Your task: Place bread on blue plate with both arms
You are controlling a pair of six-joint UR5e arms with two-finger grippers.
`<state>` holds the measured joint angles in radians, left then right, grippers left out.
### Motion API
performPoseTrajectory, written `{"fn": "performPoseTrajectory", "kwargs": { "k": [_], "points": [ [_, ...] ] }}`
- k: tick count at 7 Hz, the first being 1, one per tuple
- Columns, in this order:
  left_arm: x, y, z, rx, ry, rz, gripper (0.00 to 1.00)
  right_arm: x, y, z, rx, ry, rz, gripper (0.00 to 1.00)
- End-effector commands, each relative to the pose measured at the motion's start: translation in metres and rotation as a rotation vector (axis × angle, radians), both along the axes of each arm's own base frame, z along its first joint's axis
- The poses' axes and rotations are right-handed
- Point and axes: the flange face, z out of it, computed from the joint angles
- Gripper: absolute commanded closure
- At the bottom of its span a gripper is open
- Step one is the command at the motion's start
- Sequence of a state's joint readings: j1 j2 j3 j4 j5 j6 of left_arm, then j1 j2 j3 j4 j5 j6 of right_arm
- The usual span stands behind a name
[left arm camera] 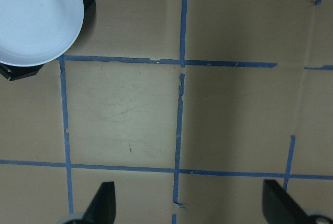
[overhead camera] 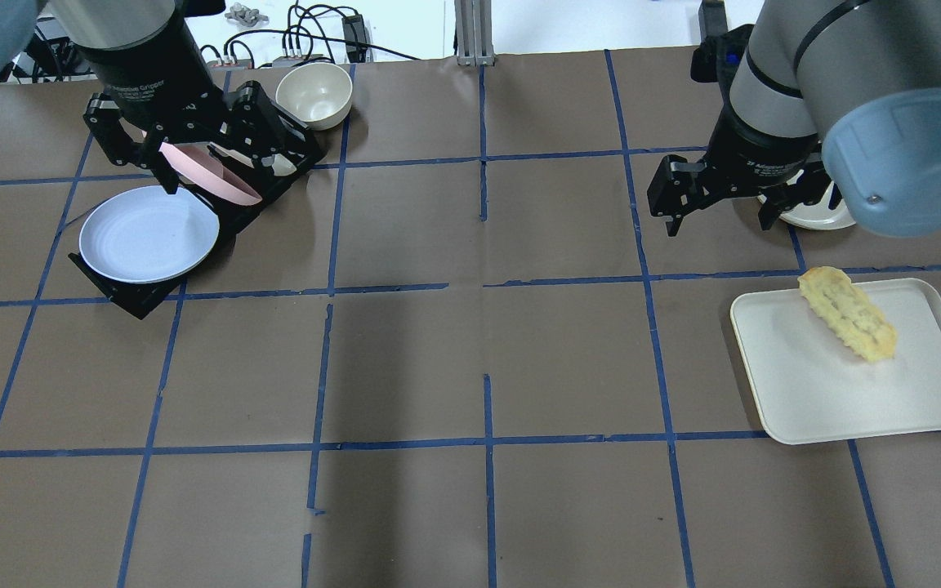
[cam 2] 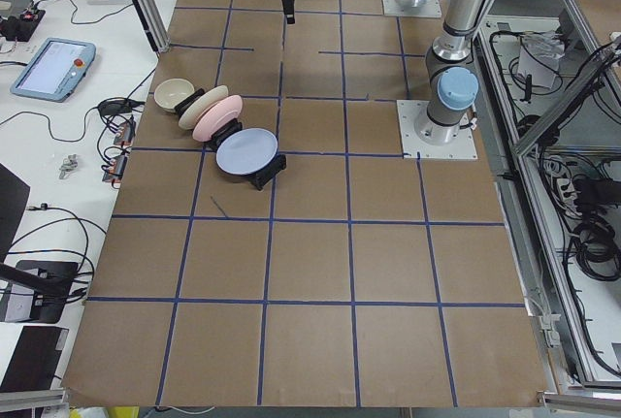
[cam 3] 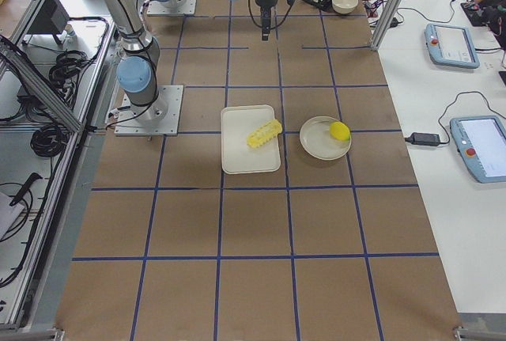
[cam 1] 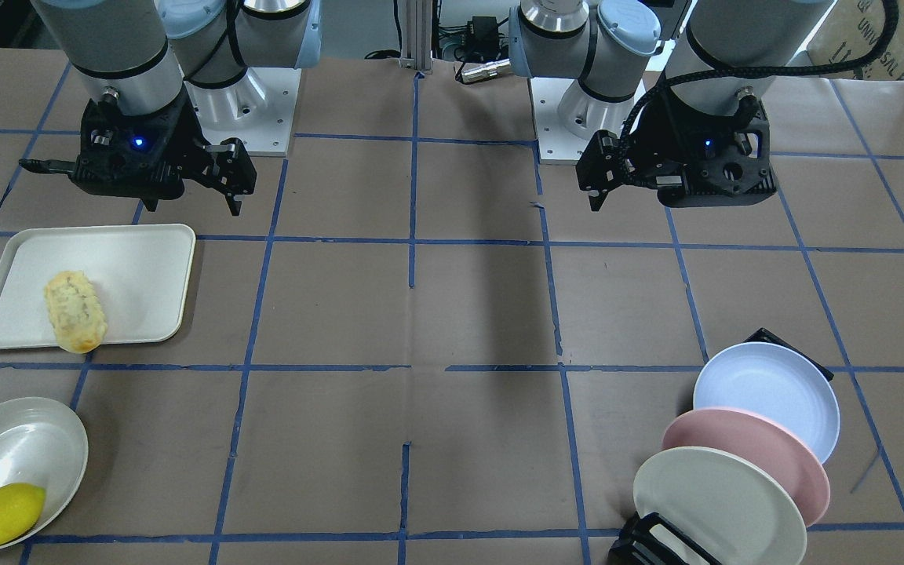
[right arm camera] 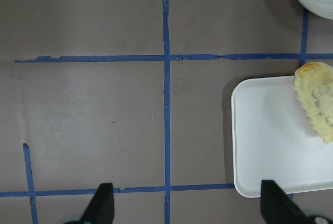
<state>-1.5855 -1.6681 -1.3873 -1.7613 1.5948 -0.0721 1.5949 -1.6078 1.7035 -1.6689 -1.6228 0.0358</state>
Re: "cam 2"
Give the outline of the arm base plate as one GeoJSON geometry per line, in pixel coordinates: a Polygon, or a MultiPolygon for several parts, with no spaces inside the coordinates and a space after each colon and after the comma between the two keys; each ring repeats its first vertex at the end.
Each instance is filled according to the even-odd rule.
{"type": "Polygon", "coordinates": [[[382,0],[385,16],[440,18],[440,0],[382,0]]]}
{"type": "Polygon", "coordinates": [[[407,159],[474,161],[478,159],[473,130],[462,129],[464,113],[453,126],[440,126],[428,116],[426,100],[398,100],[397,116],[403,156],[407,159]]]}

